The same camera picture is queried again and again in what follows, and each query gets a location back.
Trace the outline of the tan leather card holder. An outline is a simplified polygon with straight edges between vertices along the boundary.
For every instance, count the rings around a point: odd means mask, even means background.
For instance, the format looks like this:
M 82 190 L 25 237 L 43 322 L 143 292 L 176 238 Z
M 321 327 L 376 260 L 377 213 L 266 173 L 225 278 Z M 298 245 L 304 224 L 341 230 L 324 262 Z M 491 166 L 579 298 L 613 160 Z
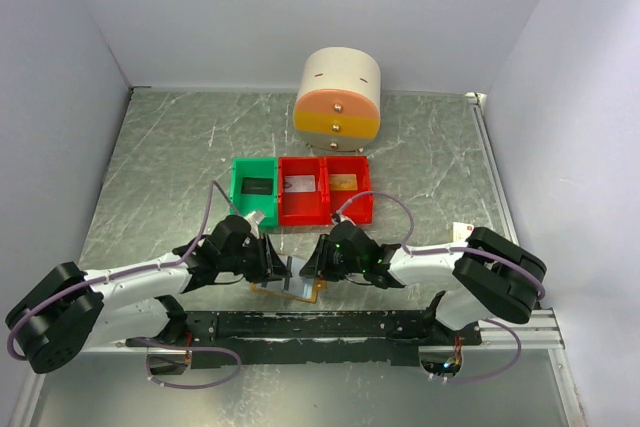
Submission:
M 289 255 L 279 254 L 285 263 L 286 257 Z M 304 258 L 293 257 L 291 290 L 284 292 L 282 290 L 283 280 L 277 282 L 252 284 L 251 289 L 254 292 L 261 292 L 270 295 L 277 295 L 289 299 L 298 300 L 306 303 L 315 303 L 320 291 L 327 288 L 327 282 L 320 279 L 305 279 L 299 276 L 299 271 L 306 263 Z

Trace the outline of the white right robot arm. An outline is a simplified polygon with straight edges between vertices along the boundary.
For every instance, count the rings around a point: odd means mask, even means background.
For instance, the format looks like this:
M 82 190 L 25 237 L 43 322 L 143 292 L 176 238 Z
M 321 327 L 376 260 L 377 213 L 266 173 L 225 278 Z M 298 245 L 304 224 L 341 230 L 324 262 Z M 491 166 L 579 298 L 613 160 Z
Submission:
M 343 221 L 319 237 L 299 275 L 340 282 L 360 274 L 380 289 L 453 278 L 456 288 L 434 296 L 422 311 L 414 336 L 443 345 L 477 321 L 527 323 L 545 295 L 546 272 L 536 256 L 485 227 L 474 228 L 462 242 L 418 248 L 379 244 L 352 222 Z

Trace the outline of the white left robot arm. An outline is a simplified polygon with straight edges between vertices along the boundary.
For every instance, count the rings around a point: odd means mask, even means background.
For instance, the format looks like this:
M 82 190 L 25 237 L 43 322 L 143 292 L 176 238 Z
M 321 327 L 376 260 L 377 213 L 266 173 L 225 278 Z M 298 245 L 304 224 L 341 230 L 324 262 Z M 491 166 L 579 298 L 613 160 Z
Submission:
M 8 353 L 50 373 L 116 341 L 182 346 L 188 315 L 178 295 L 213 286 L 223 273 L 260 284 L 284 279 L 288 269 L 268 235 L 236 215 L 146 262 L 105 270 L 60 264 L 7 314 Z

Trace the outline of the silver card with black stripe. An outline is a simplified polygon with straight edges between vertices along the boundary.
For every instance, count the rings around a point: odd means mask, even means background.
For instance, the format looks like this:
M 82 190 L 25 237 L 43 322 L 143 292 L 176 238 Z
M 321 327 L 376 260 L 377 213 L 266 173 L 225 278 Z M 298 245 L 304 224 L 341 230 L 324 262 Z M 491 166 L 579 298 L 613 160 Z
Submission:
M 293 257 L 287 256 L 285 261 L 286 266 L 286 275 L 283 280 L 282 290 L 284 292 L 289 292 L 291 290 L 291 279 L 292 279 L 292 265 L 293 265 Z

